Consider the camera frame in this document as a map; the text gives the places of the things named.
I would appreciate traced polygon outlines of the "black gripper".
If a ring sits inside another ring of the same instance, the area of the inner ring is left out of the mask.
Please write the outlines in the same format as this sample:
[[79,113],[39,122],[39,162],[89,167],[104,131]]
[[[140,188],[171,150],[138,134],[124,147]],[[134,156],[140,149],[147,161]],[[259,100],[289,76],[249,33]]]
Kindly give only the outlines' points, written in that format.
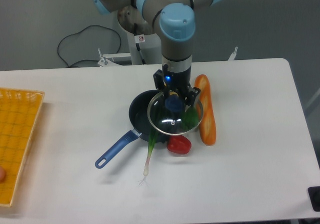
[[162,70],[158,69],[153,74],[155,88],[168,99],[170,92],[175,92],[178,97],[190,107],[195,107],[199,101],[201,90],[190,86],[191,63],[171,62],[162,64]]

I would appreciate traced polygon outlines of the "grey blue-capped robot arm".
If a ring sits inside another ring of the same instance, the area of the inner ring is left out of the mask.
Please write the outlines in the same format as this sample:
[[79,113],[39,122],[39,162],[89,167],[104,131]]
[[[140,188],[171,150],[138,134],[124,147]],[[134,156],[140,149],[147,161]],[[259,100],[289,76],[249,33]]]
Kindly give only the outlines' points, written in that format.
[[168,95],[174,91],[193,106],[200,91],[190,85],[195,10],[221,0],[93,0],[101,13],[124,7],[136,8],[161,40],[162,71],[154,76],[155,86]]

